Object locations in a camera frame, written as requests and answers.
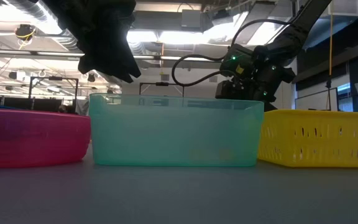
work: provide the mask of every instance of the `pink plastic basket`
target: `pink plastic basket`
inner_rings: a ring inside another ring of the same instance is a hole
[[[35,167],[82,160],[90,118],[63,113],[0,109],[0,167]]]

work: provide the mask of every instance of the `ceiling duct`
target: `ceiling duct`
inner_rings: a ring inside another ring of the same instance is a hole
[[[146,54],[146,49],[144,48],[144,44],[142,42],[136,42],[136,43],[129,42],[128,44],[133,54],[136,55]]]
[[[49,10],[49,8],[42,2],[32,3],[29,0],[3,0],[6,4],[15,7],[24,14],[28,14],[37,20],[37,28],[46,34],[57,34],[64,36],[64,38],[53,38],[54,41],[70,51],[80,50],[77,48],[77,40],[68,30],[61,30],[58,26],[57,18]]]

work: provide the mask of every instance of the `metal frame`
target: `metal frame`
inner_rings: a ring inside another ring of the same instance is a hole
[[[84,53],[69,53],[69,52],[43,52],[36,50],[1,50],[0,57],[15,57],[15,58],[31,58],[31,59],[50,59],[50,60],[79,60],[84,56]],[[176,61],[181,57],[177,56],[162,56],[162,55],[133,55],[136,60],[166,60]],[[221,63],[221,61],[212,61],[205,58],[186,58],[186,62],[210,62]]]
[[[335,88],[330,88],[329,90],[330,90],[330,91],[331,91],[331,90],[335,90],[335,92],[336,92],[336,108],[339,110],[338,88],[337,88],[337,87],[335,87]],[[297,106],[296,106],[296,101],[297,101],[297,100],[302,99],[302,98],[305,98],[305,97],[317,95],[317,94],[320,94],[320,93],[328,92],[329,90],[323,90],[323,91],[319,91],[319,92],[317,92],[317,93],[312,93],[312,94],[309,94],[309,95],[306,95],[306,96],[302,96],[302,97],[296,98],[296,99],[295,99],[295,109],[296,109],[296,110],[298,109]]]
[[[140,83],[139,84],[139,95],[142,94],[142,86],[143,85],[155,85],[155,86],[170,86],[170,85],[174,85],[174,86],[180,86],[178,84],[175,84],[175,83],[165,83],[165,82],[156,82],[156,83]],[[182,87],[182,92],[181,92],[181,97],[185,97],[185,87],[184,86],[181,86]]]
[[[29,84],[8,84],[8,83],[0,83],[0,86],[13,86],[13,87],[29,87]],[[48,87],[56,87],[56,88],[66,88],[72,89],[74,86],[71,85],[50,85]],[[97,90],[97,87],[106,87],[105,85],[97,85],[97,86],[79,86],[79,90]]]
[[[42,81],[44,79],[48,79],[50,81],[63,81],[63,80],[74,80],[75,81],[75,95],[73,100],[73,107],[76,108],[77,105],[77,94],[78,94],[78,79],[77,78],[63,78],[63,77],[30,77],[30,87],[29,87],[29,99],[31,100],[32,89],[37,86],[39,82],[37,82],[34,86],[32,85],[32,81],[38,79]]]

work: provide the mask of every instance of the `black cable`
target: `black cable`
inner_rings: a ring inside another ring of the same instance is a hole
[[[201,78],[201,79],[199,79],[199,80],[197,80],[197,81],[195,81],[195,82],[192,82],[192,83],[180,83],[180,82],[176,79],[176,77],[175,77],[175,69],[176,69],[176,67],[178,66],[178,64],[179,64],[180,62],[184,61],[184,59],[189,58],[189,57],[205,58],[205,59],[208,59],[208,60],[211,60],[211,61],[214,61],[214,62],[218,62],[218,61],[223,60],[225,56],[220,57],[220,58],[212,58],[212,57],[208,57],[208,56],[204,56],[204,55],[199,55],[199,54],[191,54],[191,55],[186,55],[186,56],[183,56],[183,57],[179,58],[179,60],[177,60],[177,61],[175,62],[175,64],[173,65],[173,67],[172,67],[172,74],[171,74],[171,75],[172,75],[173,81],[174,81],[177,85],[180,85],[180,86],[182,86],[182,87],[189,87],[189,86],[197,85],[197,84],[201,83],[202,81],[205,81],[205,80],[207,80],[207,79],[209,79],[209,78],[211,78],[211,77],[213,77],[213,76],[215,76],[215,75],[222,74],[222,72],[231,73],[232,75],[237,76],[237,74],[235,74],[234,72],[232,72],[232,71],[230,71],[230,70],[220,70],[220,71],[211,73],[211,74],[209,74],[209,75],[207,75],[207,76],[205,76],[205,77],[203,77],[203,78]]]
[[[245,28],[249,27],[249,26],[252,25],[252,24],[256,24],[256,23],[259,23],[259,22],[272,22],[272,23],[281,24],[281,25],[290,25],[291,22],[292,22],[294,19],[292,19],[290,22],[280,21],[280,20],[276,20],[276,19],[256,19],[256,20],[254,20],[254,21],[250,21],[250,22],[248,22],[246,25],[242,26],[242,27],[236,32],[236,34],[235,34],[234,37],[233,37],[233,40],[232,40],[232,43],[231,43],[231,47],[232,47],[232,46],[234,45],[234,43],[236,42],[236,39],[237,39],[238,35],[241,33],[241,31],[243,31]],[[230,73],[230,74],[232,74],[233,76],[239,78],[235,72],[230,71],[230,70],[220,70],[220,71],[211,73],[211,74],[209,74],[209,75],[207,75],[207,76],[205,76],[205,77],[203,77],[203,78],[201,78],[201,79],[199,79],[199,80],[197,80],[197,81],[195,81],[195,82],[192,82],[192,83],[180,83],[180,82],[176,79],[176,77],[175,77],[175,69],[176,69],[176,67],[178,66],[178,64],[179,64],[180,62],[184,61],[184,59],[186,59],[186,58],[189,58],[189,57],[205,58],[205,59],[207,59],[207,60],[211,60],[211,61],[218,62],[218,61],[220,61],[220,60],[223,60],[223,59],[225,58],[225,56],[220,57],[220,58],[212,58],[212,57],[208,57],[208,56],[204,56],[204,55],[199,55],[199,54],[191,54],[191,55],[183,56],[183,57],[179,58],[179,59],[175,62],[175,64],[173,65],[173,67],[172,67],[172,74],[171,74],[172,79],[173,79],[173,81],[174,81],[177,85],[180,85],[180,86],[183,86],[183,87],[189,87],[189,86],[197,85],[197,84],[201,83],[202,81],[205,81],[205,80],[207,80],[207,79],[209,79],[209,78],[211,78],[211,77],[213,77],[213,76],[215,76],[215,75],[222,74],[223,72],[224,72],[224,73]]]
[[[180,6],[182,6],[183,4],[186,4],[186,5],[190,6],[191,9],[194,10],[193,6],[191,6],[190,4],[184,2],[184,3],[180,3],[177,12],[179,12]]]
[[[251,26],[252,24],[256,24],[259,22],[272,22],[275,24],[280,24],[280,25],[290,25],[291,22],[285,22],[285,21],[280,21],[280,20],[276,20],[276,19],[256,19],[254,21],[250,21],[249,23],[247,23],[246,25],[242,26],[234,35],[233,40],[231,41],[231,47],[235,44],[237,37],[240,35],[241,31],[243,31],[245,28]]]

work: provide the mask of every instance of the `ceiling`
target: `ceiling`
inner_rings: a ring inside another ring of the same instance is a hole
[[[226,51],[231,42],[230,35],[233,36],[236,29],[238,29],[243,23],[249,20],[260,18],[275,18],[281,20],[288,20],[291,17],[291,1],[279,0],[279,1],[247,1],[245,0],[188,0],[186,4],[181,0],[137,0],[137,7],[135,9],[136,21],[135,30],[151,30],[158,36],[163,31],[174,30],[181,31],[182,9],[195,9],[203,12],[203,18],[211,18],[215,12],[220,9],[225,9],[230,6],[230,16],[234,17],[233,23],[214,27],[211,26],[211,20],[203,23],[201,30],[204,34],[208,34],[208,42],[198,44],[170,44],[170,43],[155,43],[144,42],[142,44],[142,54],[152,55],[164,55],[164,56],[176,56],[181,57],[188,54],[202,54],[210,57],[221,57]],[[4,35],[0,35],[0,49],[6,50],[30,50],[30,51],[47,51],[47,52],[68,52],[56,38],[45,37],[48,35],[43,32],[41,28],[37,31],[36,36],[32,39],[31,44],[21,46],[15,35],[12,35],[14,30],[19,24],[33,24],[39,25],[39,22],[34,21],[34,18],[28,14],[23,14],[17,9],[10,8],[5,5],[0,5],[0,32],[5,32]],[[280,27],[267,27],[268,24],[256,24],[252,25],[243,32],[238,38],[237,42],[242,45],[249,43],[258,43],[258,41],[269,41],[275,33],[278,32]],[[76,60],[42,60],[42,59],[26,59],[15,56],[7,58],[6,56],[0,57],[0,84],[26,84],[23,81],[12,80],[8,77],[10,71],[25,71],[28,74],[33,72],[33,75],[37,75],[40,71],[47,72],[47,75],[72,77],[80,80],[80,86],[90,87],[93,86],[96,89],[93,90],[81,90],[80,95],[87,95],[92,92],[106,92],[108,87],[114,84],[122,85],[119,80],[110,79],[104,76],[104,74],[96,75],[96,80],[93,83],[87,81],[86,76],[77,71],[78,61]],[[138,65],[141,68],[142,76],[135,82],[157,82],[160,78],[159,73],[170,73],[170,68],[173,66],[172,61],[140,61]],[[198,74],[204,75],[210,73],[210,70],[217,70],[219,68],[218,63],[205,63],[205,62],[183,62],[178,67],[181,72],[180,76],[184,77],[184,81],[194,80]],[[55,83],[45,80],[49,85],[63,85],[68,86],[70,83],[64,81],[62,83]],[[36,94],[46,94],[46,85],[38,86],[34,91]],[[28,92],[28,87],[15,86],[14,89],[18,92]],[[0,86],[0,93],[9,92],[5,90],[4,86]],[[65,89],[66,94],[74,93],[74,89]]]

